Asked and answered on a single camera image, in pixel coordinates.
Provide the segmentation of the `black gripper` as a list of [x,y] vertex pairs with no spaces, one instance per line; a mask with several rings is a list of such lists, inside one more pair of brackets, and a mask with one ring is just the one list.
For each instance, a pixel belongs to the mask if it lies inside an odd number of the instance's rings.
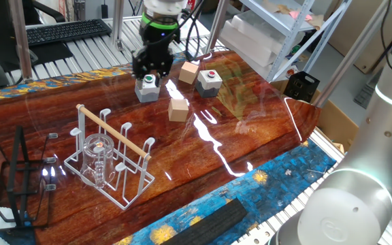
[[140,27],[140,34],[143,46],[132,52],[133,76],[142,80],[147,69],[155,69],[160,78],[168,76],[174,62],[169,45],[172,41],[180,42],[180,30]]

